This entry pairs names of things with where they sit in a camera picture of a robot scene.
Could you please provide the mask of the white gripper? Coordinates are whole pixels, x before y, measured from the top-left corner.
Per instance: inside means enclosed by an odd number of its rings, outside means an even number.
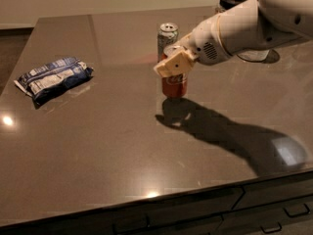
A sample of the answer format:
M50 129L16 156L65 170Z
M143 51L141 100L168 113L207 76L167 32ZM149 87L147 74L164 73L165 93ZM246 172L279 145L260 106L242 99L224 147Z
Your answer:
M215 15L199 23L179 40L184 46L174 50L154 66L162 78L190 72L196 61L212 66L229 60L232 55L225 49L219 30L220 16Z

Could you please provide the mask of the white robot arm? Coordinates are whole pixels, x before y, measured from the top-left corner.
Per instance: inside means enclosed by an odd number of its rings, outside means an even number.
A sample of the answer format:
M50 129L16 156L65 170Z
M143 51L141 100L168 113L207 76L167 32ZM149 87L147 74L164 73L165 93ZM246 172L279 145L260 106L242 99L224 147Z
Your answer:
M313 39L313 0L246 0L199 23L178 48L155 65L170 77L212 66L246 51L264 51Z

